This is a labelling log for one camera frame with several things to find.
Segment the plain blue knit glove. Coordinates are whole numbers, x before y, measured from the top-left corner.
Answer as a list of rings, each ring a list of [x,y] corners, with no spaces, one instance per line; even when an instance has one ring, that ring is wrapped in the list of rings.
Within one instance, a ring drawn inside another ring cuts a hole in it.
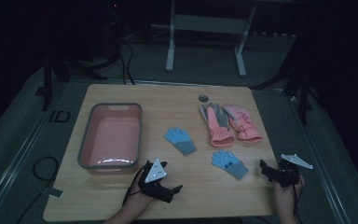
[[[188,132],[178,127],[170,128],[164,134],[164,138],[169,141],[176,149],[178,149],[184,156],[187,156],[197,150]]]

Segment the blue knit glove with dots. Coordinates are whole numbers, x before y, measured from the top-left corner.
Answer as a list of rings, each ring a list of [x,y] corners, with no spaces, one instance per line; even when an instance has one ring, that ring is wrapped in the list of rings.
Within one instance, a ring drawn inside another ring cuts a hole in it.
[[[240,161],[232,151],[219,149],[212,155],[212,165],[220,167],[236,179],[245,177],[249,169]]]

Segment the person's right hand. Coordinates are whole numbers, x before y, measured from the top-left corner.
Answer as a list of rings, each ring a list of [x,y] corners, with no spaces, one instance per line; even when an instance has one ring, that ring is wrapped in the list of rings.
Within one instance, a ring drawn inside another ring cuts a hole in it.
[[[289,211],[293,214],[295,213],[296,205],[301,197],[303,184],[303,179],[300,179],[296,185],[282,188],[278,182],[273,182],[273,198],[277,214]]]

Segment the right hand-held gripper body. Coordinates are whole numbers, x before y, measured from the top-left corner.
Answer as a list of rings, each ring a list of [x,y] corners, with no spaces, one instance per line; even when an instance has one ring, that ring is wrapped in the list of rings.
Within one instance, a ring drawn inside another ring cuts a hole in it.
[[[298,167],[312,170],[313,165],[301,159],[297,154],[282,154],[278,162],[277,182],[282,188],[296,185],[299,182]]]

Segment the pink basin with grey rim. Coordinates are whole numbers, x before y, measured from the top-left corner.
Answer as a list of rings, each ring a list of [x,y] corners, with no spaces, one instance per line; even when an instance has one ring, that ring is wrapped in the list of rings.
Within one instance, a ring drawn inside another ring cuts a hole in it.
[[[92,175],[138,169],[143,109],[136,103],[100,103],[89,115],[78,164]]]

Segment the pink glove with bow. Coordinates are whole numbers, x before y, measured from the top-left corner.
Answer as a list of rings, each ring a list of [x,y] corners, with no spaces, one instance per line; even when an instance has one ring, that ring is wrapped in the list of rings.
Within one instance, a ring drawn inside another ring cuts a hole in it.
[[[238,105],[224,105],[231,127],[238,133],[238,138],[247,144],[257,143],[263,139],[248,111]]]

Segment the person's left hand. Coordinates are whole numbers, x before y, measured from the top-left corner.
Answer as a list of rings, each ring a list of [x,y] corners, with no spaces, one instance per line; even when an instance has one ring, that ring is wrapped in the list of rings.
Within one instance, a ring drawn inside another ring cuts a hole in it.
[[[139,189],[136,189],[127,197],[124,207],[138,217],[153,201],[154,199],[152,197],[149,197],[143,194]]]

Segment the black tripod stand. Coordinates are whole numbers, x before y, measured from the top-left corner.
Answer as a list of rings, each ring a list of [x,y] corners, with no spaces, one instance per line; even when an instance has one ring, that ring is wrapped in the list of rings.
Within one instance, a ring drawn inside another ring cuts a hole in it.
[[[73,66],[86,77],[105,80],[105,77],[96,73],[98,65],[87,67],[73,57],[61,52],[47,54],[43,59],[43,85],[39,87],[35,93],[43,97],[43,111],[46,111],[52,102],[52,74],[55,74],[58,80],[64,82],[67,82],[71,77],[69,73],[65,71],[67,64]]]
[[[297,114],[304,125],[308,124],[307,111],[311,109],[308,101],[311,63],[307,49],[306,37],[303,34],[296,35],[296,39],[288,50],[277,75],[251,87],[251,90],[264,90],[287,78],[288,81],[283,88],[283,93],[290,97],[295,97],[299,93]]]

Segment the dark device with red light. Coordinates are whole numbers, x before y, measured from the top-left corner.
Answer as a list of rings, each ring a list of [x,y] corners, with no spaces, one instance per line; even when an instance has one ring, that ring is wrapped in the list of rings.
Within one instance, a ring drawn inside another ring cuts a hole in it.
[[[125,4],[124,0],[107,0],[109,23],[109,54],[108,59],[116,61],[121,51],[123,34],[125,30]]]

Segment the white metal stand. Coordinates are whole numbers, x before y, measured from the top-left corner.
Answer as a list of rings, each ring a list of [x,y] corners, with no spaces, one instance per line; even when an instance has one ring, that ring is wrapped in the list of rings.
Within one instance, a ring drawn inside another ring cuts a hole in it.
[[[256,6],[250,7],[246,19],[232,19],[232,18],[218,18],[218,17],[208,17],[208,16],[177,14],[175,10],[175,5],[176,5],[176,0],[171,0],[170,39],[169,39],[165,70],[167,72],[173,71],[174,56],[175,56],[174,39],[175,39],[176,30],[232,34],[232,35],[241,36],[241,41],[234,48],[234,56],[235,56],[239,76],[246,77],[247,72],[245,69],[244,59],[242,58],[242,52],[248,34],[250,33],[250,28],[255,15]]]

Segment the white power strip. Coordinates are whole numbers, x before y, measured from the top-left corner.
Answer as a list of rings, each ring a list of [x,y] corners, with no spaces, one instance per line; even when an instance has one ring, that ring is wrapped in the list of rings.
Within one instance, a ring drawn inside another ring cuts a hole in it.
[[[252,34],[253,35],[265,36],[267,38],[272,38],[272,37],[292,38],[292,37],[296,37],[296,35],[287,34],[287,33],[252,32]]]

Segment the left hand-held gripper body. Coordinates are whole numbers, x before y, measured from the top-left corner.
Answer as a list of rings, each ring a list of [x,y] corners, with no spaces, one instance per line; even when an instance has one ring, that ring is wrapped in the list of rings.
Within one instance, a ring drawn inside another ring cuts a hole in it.
[[[166,161],[160,161],[159,159],[146,163],[138,182],[138,186],[143,194],[160,201],[163,197],[172,197],[168,189],[160,184],[160,181],[167,175],[165,171],[166,165]]]

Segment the grey tape piece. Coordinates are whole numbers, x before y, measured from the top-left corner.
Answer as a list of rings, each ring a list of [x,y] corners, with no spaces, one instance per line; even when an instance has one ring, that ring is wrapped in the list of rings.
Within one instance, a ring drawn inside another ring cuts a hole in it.
[[[48,195],[60,199],[63,195],[63,191],[59,189],[51,188],[48,191]]]

